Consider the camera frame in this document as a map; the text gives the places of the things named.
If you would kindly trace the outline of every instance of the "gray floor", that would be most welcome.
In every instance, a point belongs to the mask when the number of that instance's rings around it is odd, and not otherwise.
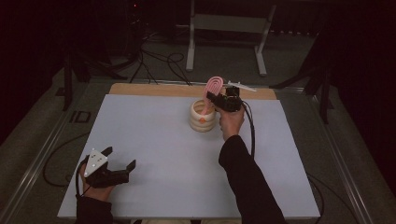
[[[194,70],[183,72],[191,82],[205,83],[210,77],[221,76],[232,82],[265,87],[296,75],[313,42],[313,38],[305,36],[270,35],[263,54],[269,75],[259,77],[251,39],[209,41],[201,38],[197,40]],[[143,49],[166,56],[176,52],[187,55],[187,41],[185,38],[173,43],[149,41]],[[147,55],[144,62],[155,79],[180,81],[166,63]],[[183,70],[185,62],[186,59],[180,63]],[[131,77],[136,67],[134,64],[120,74]],[[141,68],[134,82],[147,82],[147,77],[147,70]],[[9,223],[73,223],[73,220],[56,217],[66,187],[53,187],[44,181],[41,170],[50,154],[43,151],[57,150],[46,167],[48,179],[68,185],[103,97],[112,83],[118,81],[98,75],[90,83],[75,83],[75,100],[66,112],[62,112],[64,99],[55,96],[62,81],[61,70],[54,77],[51,89],[0,148],[0,202],[2,211],[6,211],[0,219],[2,223],[5,220]],[[344,109],[337,89],[331,89],[330,124],[324,125],[318,118],[316,98],[301,93],[305,82],[302,80],[277,91],[276,96],[285,109],[308,177],[315,183],[313,192],[320,210],[324,203],[324,215],[319,223],[357,223],[357,220],[359,223],[394,223],[394,196]],[[73,111],[91,112],[92,117],[87,123],[69,122]],[[33,163],[41,165],[35,168]]]

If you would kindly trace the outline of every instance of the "dark background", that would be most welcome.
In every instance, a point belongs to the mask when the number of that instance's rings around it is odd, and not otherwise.
[[[52,77],[63,67],[64,51],[77,46],[95,60],[108,61],[108,54],[122,54],[111,46],[109,35],[128,26],[122,13],[129,4],[128,22],[142,19],[148,27],[169,38],[175,37],[176,24],[189,24],[190,1],[4,1],[0,5],[0,106],[2,110],[0,143],[3,143],[37,99],[50,87]],[[263,1],[197,1],[196,11],[235,16],[260,16]],[[395,149],[395,97],[392,76],[396,58],[395,10],[387,1],[343,3],[337,1],[278,2],[272,24],[275,34],[282,31],[317,35],[308,54],[310,66],[332,57],[332,84],[355,121],[367,147],[393,192],[396,180],[393,164]],[[101,20],[100,15],[111,18]],[[135,30],[127,29],[138,38]],[[108,30],[108,27],[119,29]]]

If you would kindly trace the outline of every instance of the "stacked cups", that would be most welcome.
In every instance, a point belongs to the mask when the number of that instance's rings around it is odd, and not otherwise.
[[[205,108],[204,100],[192,103],[190,107],[190,126],[197,132],[209,132],[216,124],[216,110],[212,106],[206,113],[201,115]]]

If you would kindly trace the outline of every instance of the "black cable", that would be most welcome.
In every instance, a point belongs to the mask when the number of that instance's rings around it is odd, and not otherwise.
[[[137,73],[139,72],[140,68],[142,67],[142,64],[143,64],[142,60],[140,58],[138,60],[139,60],[139,66],[137,67],[136,71],[134,71],[134,74],[132,75],[131,80],[129,81],[129,83],[132,83],[132,81],[136,77]]]
[[[325,205],[324,197],[323,197],[323,194],[321,193],[320,189],[318,188],[318,186],[315,184],[315,182],[313,180],[311,180],[309,177],[308,177],[308,181],[314,186],[314,189],[318,192],[320,201],[321,201],[320,217],[318,217],[317,221],[315,222],[315,224],[318,224],[324,214],[324,205]]]
[[[256,134],[255,134],[254,124],[253,124],[253,114],[251,112],[250,105],[247,102],[242,101],[242,106],[244,107],[245,112],[247,113],[247,118],[248,118],[248,121],[250,123],[250,133],[251,133],[250,155],[251,155],[251,157],[254,158],[254,155],[256,154]]]
[[[64,143],[62,143],[61,145],[59,145],[58,147],[56,147],[55,149],[53,149],[53,151],[49,154],[49,157],[47,158],[46,162],[44,163],[44,167],[43,167],[43,177],[44,177],[44,180],[45,180],[49,185],[51,185],[51,186],[53,186],[53,187],[58,187],[58,188],[67,187],[67,186],[69,185],[68,183],[67,183],[67,184],[56,184],[56,183],[50,182],[50,181],[48,180],[47,174],[46,174],[47,165],[48,165],[48,163],[49,163],[51,157],[52,157],[59,149],[61,149],[61,148],[64,147],[65,145],[67,145],[67,144],[69,144],[69,143],[71,143],[71,142],[73,142],[73,141],[79,139],[80,137],[83,137],[83,136],[87,135],[87,134],[89,134],[89,133],[81,134],[81,135],[79,135],[79,136],[77,136],[77,137],[74,137],[74,138],[72,138],[72,139],[70,139],[70,140],[68,140],[68,141],[66,141],[66,142],[64,142]]]
[[[312,177],[313,179],[315,179],[316,181],[318,181],[321,185],[323,185],[326,189],[328,189],[329,191],[331,191],[340,201],[341,203],[344,204],[344,206],[347,208],[347,210],[349,211],[349,213],[353,216],[353,218],[355,219],[356,223],[359,224],[358,219],[355,216],[355,213],[352,211],[352,209],[350,209],[350,207],[347,205],[347,203],[341,198],[341,196],[339,196],[333,189],[331,189],[328,185],[326,185],[323,181],[317,179],[316,177],[314,177],[313,175],[306,173],[307,175],[309,175],[310,177]]]
[[[154,52],[150,52],[147,50],[142,49],[142,51],[144,53],[146,53],[148,56],[151,56],[161,62],[165,62],[167,63],[168,67],[171,69],[171,71],[177,76],[179,77],[181,80],[183,80],[184,82],[187,83],[187,85],[192,86],[192,84],[189,82],[189,80],[187,79],[186,75],[184,74],[183,70],[180,68],[180,66],[178,65],[179,62],[183,61],[184,59],[184,55],[182,53],[171,53],[168,56],[164,56],[162,54],[159,53],[154,53]],[[173,60],[172,56],[174,55],[180,55],[181,58],[178,60]],[[180,74],[178,74],[173,68],[172,68],[172,64],[175,64],[177,66],[177,68],[179,69]]]

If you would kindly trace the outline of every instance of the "black sleeve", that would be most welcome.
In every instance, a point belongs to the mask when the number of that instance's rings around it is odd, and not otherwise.
[[[76,224],[101,223],[112,224],[111,203],[102,202],[89,197],[80,197],[77,200]]]
[[[249,155],[239,135],[224,143],[219,164],[224,168],[235,194],[242,223],[286,223],[262,170]]]

